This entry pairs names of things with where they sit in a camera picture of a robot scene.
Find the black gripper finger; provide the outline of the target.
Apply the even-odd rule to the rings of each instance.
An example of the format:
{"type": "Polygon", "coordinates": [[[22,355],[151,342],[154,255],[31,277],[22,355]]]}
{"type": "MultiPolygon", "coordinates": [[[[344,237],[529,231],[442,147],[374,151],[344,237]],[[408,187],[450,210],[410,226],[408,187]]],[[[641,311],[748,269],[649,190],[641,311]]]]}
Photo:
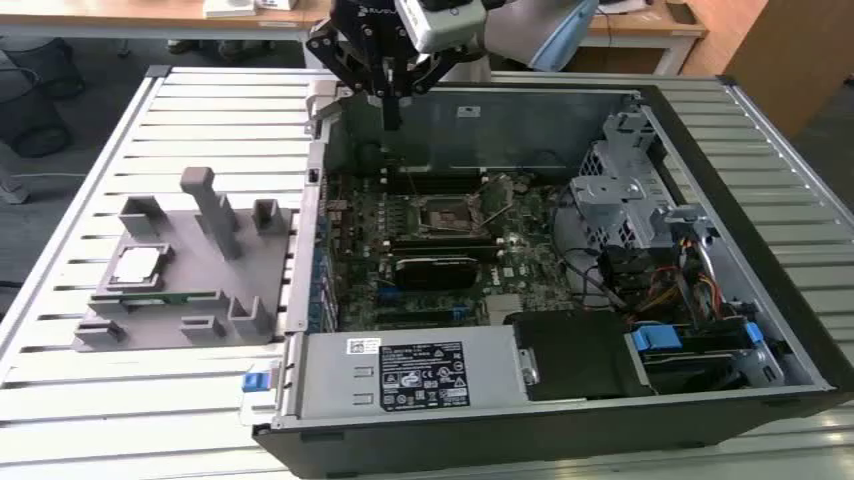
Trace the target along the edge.
{"type": "Polygon", "coordinates": [[[382,129],[393,131],[392,90],[384,60],[376,67],[365,65],[365,61],[357,57],[357,51],[333,27],[330,19],[326,19],[312,30],[305,46],[322,66],[350,90],[373,98],[381,111],[382,129]]]}
{"type": "Polygon", "coordinates": [[[392,62],[392,130],[401,126],[401,102],[413,95],[425,94],[452,67],[468,55],[465,46],[454,46],[428,54],[422,60],[396,58],[392,62]]]}

